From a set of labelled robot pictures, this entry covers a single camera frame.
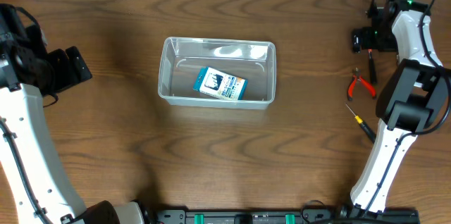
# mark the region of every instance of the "cable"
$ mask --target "cable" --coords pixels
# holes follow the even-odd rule
[[[306,207],[306,206],[311,205],[312,203],[322,204],[322,205],[327,209],[327,206],[326,206],[323,202],[321,202],[321,201],[319,201],[319,200],[316,200],[316,199],[310,200],[310,201],[308,201],[307,203],[305,203],[305,204],[302,206],[302,208],[301,208],[301,218],[302,218],[302,220],[304,220],[307,224],[310,223],[310,221],[307,220],[306,217],[304,217],[304,210],[305,210],[305,207]]]
[[[400,147],[400,145],[402,143],[402,140],[404,140],[404,138],[406,138],[408,136],[426,135],[428,133],[432,133],[432,132],[436,131],[438,128],[440,128],[443,125],[443,123],[446,121],[447,117],[450,114],[450,110],[451,110],[451,83],[450,83],[450,79],[447,76],[444,67],[438,65],[437,62],[435,62],[431,58],[431,52],[428,50],[428,47],[426,45],[426,40],[424,38],[424,31],[423,31],[424,18],[426,17],[426,14],[431,11],[431,8],[432,8],[432,5],[434,4],[434,2],[435,2],[435,0],[432,0],[430,2],[430,4],[428,5],[426,10],[423,12],[423,14],[420,17],[420,20],[419,20],[419,33],[420,33],[421,44],[423,46],[423,50],[424,50],[424,54],[425,54],[426,58],[435,66],[435,68],[439,72],[440,76],[443,77],[443,79],[445,80],[445,84],[446,84],[446,88],[447,88],[447,94],[448,94],[448,101],[447,101],[447,107],[445,109],[445,113],[443,114],[443,117],[437,122],[437,124],[435,124],[435,126],[432,127],[431,129],[425,130],[425,131],[421,131],[421,132],[410,132],[410,133],[407,133],[407,134],[401,136],[397,140],[397,144],[395,146],[395,150],[393,150],[392,156],[390,157],[390,160],[388,161],[387,168],[385,168],[385,171],[384,171],[384,174],[383,174],[383,176],[381,178],[381,181],[377,184],[377,189],[374,192],[374,195],[372,196],[370,202],[366,206],[366,210],[365,210],[365,212],[364,212],[362,217],[364,217],[368,213],[369,209],[371,208],[371,206],[373,205],[374,201],[376,200],[376,197],[377,197],[379,191],[381,190],[381,187],[382,187],[383,182],[385,181],[385,178],[387,177],[388,171],[390,170],[390,167],[391,167],[392,162],[393,162],[393,160],[395,158],[397,150],[399,149],[399,147]],[[371,0],[369,13],[371,13],[371,9],[374,6],[375,6],[374,0]]]
[[[39,25],[39,23],[37,22],[36,18],[33,17],[33,15],[31,13],[28,13],[28,11],[26,11],[23,7],[16,7],[16,10],[23,13],[25,16],[27,16],[38,28],[39,28],[39,36],[42,38],[42,30],[41,30],[41,26]],[[56,93],[54,93],[55,90],[55,78],[56,78],[56,74],[55,74],[55,70],[54,68],[51,66],[50,62],[42,59],[42,61],[44,61],[47,66],[50,69],[51,72],[51,84],[49,86],[49,96],[53,97],[55,100],[53,102],[51,102],[50,104],[47,104],[44,106],[44,108],[47,108],[49,106],[52,106],[54,104],[56,104],[59,100],[58,96],[56,95]]]
[[[36,216],[42,221],[43,224],[51,224],[50,220],[45,216],[44,210],[42,210],[41,206],[37,203],[37,199],[33,194],[33,191],[30,186],[30,182],[28,181],[27,173],[22,164],[22,160],[20,159],[20,154],[17,150],[16,143],[14,142],[14,135],[11,133],[6,127],[5,123],[0,119],[0,128],[3,132],[3,136],[8,142],[9,147],[11,148],[11,153],[13,154],[14,161],[17,165],[17,170],[20,175],[20,179],[22,180],[23,187],[25,189],[25,193],[27,194],[28,199],[35,211]]]
[[[59,98],[56,94],[49,94],[49,96],[53,97],[55,100],[53,102],[51,102],[50,104],[44,105],[44,108],[47,108],[49,106],[56,104],[59,100]]]

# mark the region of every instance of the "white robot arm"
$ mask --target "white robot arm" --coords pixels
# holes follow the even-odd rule
[[[35,24],[24,28],[18,11]],[[0,5],[0,161],[19,223],[144,224],[138,203],[113,209],[102,202],[87,209],[69,182],[50,138],[42,96],[57,98],[92,75],[75,47],[48,54],[46,43],[28,12]],[[109,212],[108,218],[102,212]]]
[[[443,68],[433,48],[431,19],[426,15],[429,9],[430,6],[413,0],[387,0],[385,8],[370,9],[373,27],[360,30],[366,39],[364,48],[375,46],[381,51],[392,51],[390,45],[396,44],[399,63],[379,96],[376,115],[381,119],[376,141],[364,172],[351,191],[353,206],[365,214],[384,212],[388,190],[404,155],[417,135],[425,134],[424,129],[431,126],[450,91],[449,71]],[[412,94],[414,87],[428,94]]]

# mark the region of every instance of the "red-handled pliers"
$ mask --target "red-handled pliers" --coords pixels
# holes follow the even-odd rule
[[[355,68],[355,70],[353,70],[352,73],[353,73],[352,81],[351,81],[350,86],[347,88],[347,99],[352,101],[352,91],[354,90],[354,87],[357,84],[357,81],[360,81],[365,86],[365,88],[369,91],[369,93],[371,94],[373,99],[375,99],[377,97],[376,90],[369,82],[367,82],[366,80],[364,80],[364,78],[362,78],[360,76],[360,70],[358,68]]]

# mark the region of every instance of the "box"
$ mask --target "box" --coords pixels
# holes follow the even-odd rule
[[[193,90],[199,71],[207,66],[248,80],[242,100]],[[271,42],[169,37],[161,55],[158,93],[171,105],[265,109],[276,95],[276,48]]]

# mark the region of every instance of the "green connector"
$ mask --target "green connector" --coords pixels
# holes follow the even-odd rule
[[[285,219],[287,224],[296,224],[296,218],[294,214],[287,214],[285,215]]]
[[[203,214],[195,214],[194,215],[194,224],[204,224],[204,215]]]

